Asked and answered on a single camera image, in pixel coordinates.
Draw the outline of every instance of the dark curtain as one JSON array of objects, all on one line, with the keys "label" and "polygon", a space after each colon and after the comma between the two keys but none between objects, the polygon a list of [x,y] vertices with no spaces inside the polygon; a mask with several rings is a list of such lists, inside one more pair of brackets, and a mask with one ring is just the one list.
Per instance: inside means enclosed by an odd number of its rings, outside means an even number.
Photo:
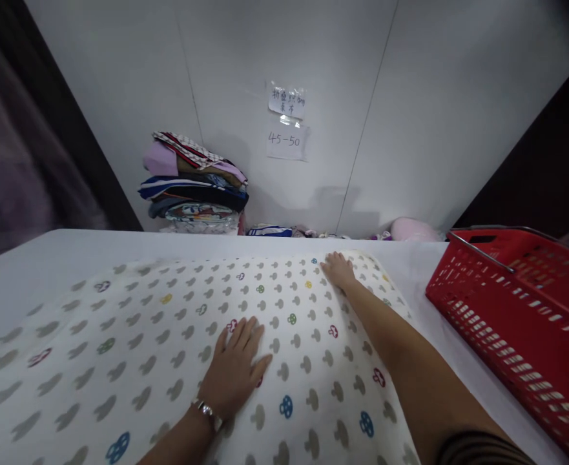
[{"label": "dark curtain", "polygon": [[[22,0],[0,0],[0,51],[70,156],[111,229],[142,231],[110,165]],[[44,173],[53,183],[51,173]],[[57,209],[61,207],[52,196]]]},{"label": "dark curtain", "polygon": [[527,226],[569,233],[569,78],[478,193],[455,227]]}]

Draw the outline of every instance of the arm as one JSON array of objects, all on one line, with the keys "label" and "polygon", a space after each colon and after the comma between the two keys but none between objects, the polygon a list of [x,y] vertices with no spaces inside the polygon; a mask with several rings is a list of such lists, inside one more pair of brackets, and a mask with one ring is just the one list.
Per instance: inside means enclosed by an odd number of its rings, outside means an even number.
[{"label": "arm", "polygon": [[[209,370],[200,385],[198,398],[224,422],[235,416],[265,373],[272,355],[252,366],[264,326],[253,332],[256,318],[243,318],[226,344],[224,329],[215,345]],[[200,463],[214,438],[211,420],[190,406],[181,420],[153,447],[138,465],[186,465]]]},{"label": "arm", "polygon": [[338,253],[326,262],[325,274],[345,292],[388,368],[422,465],[434,464],[444,442],[462,431],[485,431],[511,442],[435,348],[355,279],[351,262]]}]

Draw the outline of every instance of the mushroom print fabric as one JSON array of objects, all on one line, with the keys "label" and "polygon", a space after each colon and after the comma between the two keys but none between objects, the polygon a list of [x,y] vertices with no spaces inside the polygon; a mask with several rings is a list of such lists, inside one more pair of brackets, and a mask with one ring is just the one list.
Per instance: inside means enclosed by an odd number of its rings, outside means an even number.
[{"label": "mushroom print fabric", "polygon": [[[371,256],[356,277],[406,321]],[[264,379],[205,463],[416,464],[389,373],[323,256],[134,262],[24,309],[0,335],[0,464],[135,464],[183,416],[216,339],[265,325]]]}]

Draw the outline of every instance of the basket handle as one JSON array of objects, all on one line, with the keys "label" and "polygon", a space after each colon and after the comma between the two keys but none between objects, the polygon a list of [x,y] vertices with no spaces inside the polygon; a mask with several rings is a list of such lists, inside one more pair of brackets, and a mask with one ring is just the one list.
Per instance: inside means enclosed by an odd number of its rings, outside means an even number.
[{"label": "basket handle", "polygon": [[[475,226],[471,226],[471,227],[467,227],[467,228],[452,228],[450,230],[450,232],[452,231],[475,231],[477,229],[518,229],[520,231],[526,231],[527,233],[532,233],[532,234],[536,234],[537,236],[540,236],[544,239],[550,240],[551,242],[560,242],[558,239],[551,237],[547,234],[545,234],[544,232],[540,232],[540,231],[536,231],[535,229],[532,229],[530,227],[527,226],[502,226],[502,225],[475,225]],[[469,243],[466,240],[461,239],[464,243],[466,243],[467,245],[469,245]],[[569,244],[562,242],[562,246],[566,247],[567,249],[569,249]],[[489,257],[487,254],[485,254],[484,252],[482,252],[481,250],[477,249],[476,247],[474,247],[476,250],[478,250],[478,252],[480,252],[483,255],[486,255],[488,258]]]},{"label": "basket handle", "polygon": [[450,238],[450,240],[452,240],[453,238],[460,241],[462,244],[464,244],[465,246],[469,247],[473,252],[483,255],[484,257],[486,257],[487,259],[491,260],[495,265],[502,267],[503,269],[505,269],[506,271],[508,271],[509,273],[514,273],[515,269],[508,267],[506,265],[504,265],[503,263],[498,262],[496,259],[494,259],[492,256],[490,256],[489,254],[482,252],[478,247],[476,247],[475,245],[470,244],[469,242],[467,242],[465,239],[458,237],[456,234],[454,234],[452,231],[472,231],[475,229],[488,229],[486,227],[469,227],[469,228],[454,228],[451,229],[450,231],[448,231],[447,235],[448,238]]}]

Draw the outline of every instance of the shopping basket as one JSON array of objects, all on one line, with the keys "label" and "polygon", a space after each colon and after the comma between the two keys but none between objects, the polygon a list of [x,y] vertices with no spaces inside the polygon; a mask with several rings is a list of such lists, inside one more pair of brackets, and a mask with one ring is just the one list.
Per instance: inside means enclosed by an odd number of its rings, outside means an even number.
[{"label": "shopping basket", "polygon": [[569,246],[454,229],[426,296],[569,456]]}]

